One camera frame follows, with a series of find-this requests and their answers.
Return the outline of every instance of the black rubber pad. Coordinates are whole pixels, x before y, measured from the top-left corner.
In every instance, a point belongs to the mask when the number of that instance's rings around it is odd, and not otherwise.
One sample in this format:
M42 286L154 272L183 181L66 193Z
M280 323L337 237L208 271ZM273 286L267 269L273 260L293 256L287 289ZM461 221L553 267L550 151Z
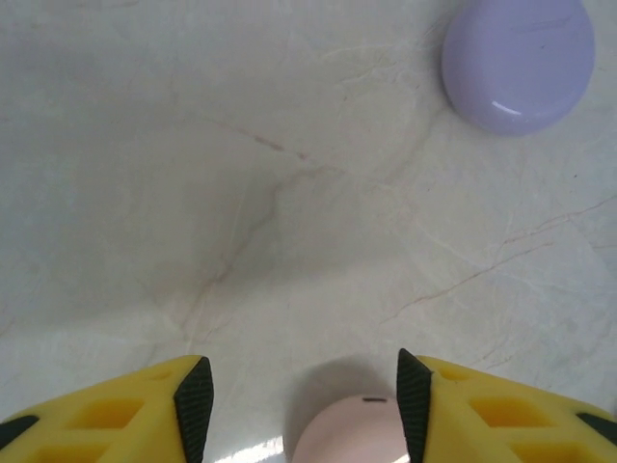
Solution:
M28 415L0 423L0 450L30 429L38 420L39 417Z
M186 463L201 463L203 460L213 400L210 361L201 357L174 394L175 413Z
M617 447L617 422L605 420L589 413L579 413L577 416Z
M420 360L401 349L396 371L396 399L403 422L407 452L413 463L422 463L431 407L432 371Z

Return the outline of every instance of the marble floor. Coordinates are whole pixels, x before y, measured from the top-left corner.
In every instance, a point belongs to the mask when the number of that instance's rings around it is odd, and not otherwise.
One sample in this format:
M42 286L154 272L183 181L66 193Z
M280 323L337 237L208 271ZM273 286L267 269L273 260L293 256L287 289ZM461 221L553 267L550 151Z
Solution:
M198 353L204 461L280 463L402 346L614 410L617 4L512 139L444 97L462 3L0 3L0 417Z

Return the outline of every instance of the purple rounded object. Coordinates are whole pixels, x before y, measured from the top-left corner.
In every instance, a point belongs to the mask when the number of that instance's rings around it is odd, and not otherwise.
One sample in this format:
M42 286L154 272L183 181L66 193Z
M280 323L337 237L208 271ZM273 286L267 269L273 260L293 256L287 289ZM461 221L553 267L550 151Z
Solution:
M472 0L445 38L443 83L466 119L526 135L577 105L594 61L593 26L580 0Z

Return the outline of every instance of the pink rounded object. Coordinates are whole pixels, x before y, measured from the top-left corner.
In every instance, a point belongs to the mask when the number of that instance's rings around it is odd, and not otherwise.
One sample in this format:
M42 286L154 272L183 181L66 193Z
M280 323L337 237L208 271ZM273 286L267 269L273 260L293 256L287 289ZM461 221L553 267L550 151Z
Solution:
M292 463L408 463L396 400L357 395L321 412L300 438Z

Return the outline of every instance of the white marble surface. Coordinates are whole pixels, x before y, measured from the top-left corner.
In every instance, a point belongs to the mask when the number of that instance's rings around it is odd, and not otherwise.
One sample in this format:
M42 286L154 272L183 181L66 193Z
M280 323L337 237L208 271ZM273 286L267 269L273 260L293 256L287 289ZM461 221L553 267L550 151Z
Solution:
M460 4L0 3L0 417L199 353L205 461L255 463L401 346L614 409L616 4L522 139L443 96Z

